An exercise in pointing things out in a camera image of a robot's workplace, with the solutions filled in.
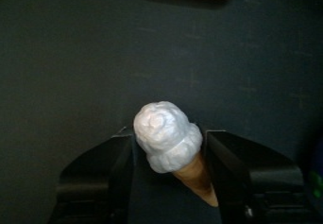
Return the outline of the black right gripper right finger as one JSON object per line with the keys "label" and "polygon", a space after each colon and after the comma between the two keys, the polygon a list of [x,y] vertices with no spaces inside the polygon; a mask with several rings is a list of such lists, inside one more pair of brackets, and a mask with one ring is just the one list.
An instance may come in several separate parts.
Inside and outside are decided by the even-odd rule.
{"label": "black right gripper right finger", "polygon": [[302,170],[287,156],[227,131],[208,130],[204,157],[222,224],[323,224]]}

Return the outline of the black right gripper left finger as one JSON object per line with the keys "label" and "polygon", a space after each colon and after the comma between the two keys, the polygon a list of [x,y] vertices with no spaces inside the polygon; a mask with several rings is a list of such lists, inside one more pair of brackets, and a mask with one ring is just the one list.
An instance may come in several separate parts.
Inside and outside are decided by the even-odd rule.
{"label": "black right gripper left finger", "polygon": [[133,132],[123,128],[63,169],[48,224],[127,224]]}

